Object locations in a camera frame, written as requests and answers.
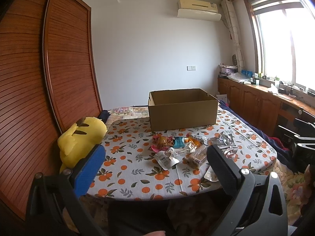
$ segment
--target cardboard box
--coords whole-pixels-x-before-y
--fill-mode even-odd
[[[148,106],[151,130],[165,131],[215,124],[218,100],[202,89],[159,90]]]

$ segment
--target window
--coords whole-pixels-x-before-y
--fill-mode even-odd
[[[244,0],[256,71],[315,90],[315,19],[299,0]]]

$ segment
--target air conditioner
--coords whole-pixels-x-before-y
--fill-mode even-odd
[[[215,3],[199,0],[179,0],[178,18],[192,18],[210,21],[219,21],[221,14]]]

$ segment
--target orange print bedsheet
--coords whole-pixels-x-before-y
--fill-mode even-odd
[[[218,107],[215,125],[188,129],[151,132],[148,117],[113,122],[102,142],[106,159],[88,194],[117,200],[161,200],[215,190],[220,183],[204,179],[208,163],[194,170],[181,162],[165,171],[149,147],[154,134],[186,136],[187,133],[199,133],[215,137],[223,131],[231,133],[238,146],[233,160],[239,168],[264,175],[273,170],[276,151],[239,118]]]

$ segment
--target wooden wardrobe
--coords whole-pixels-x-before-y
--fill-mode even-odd
[[[0,206],[21,219],[34,174],[59,171],[58,137],[102,111],[90,18],[82,0],[11,0],[2,11]]]

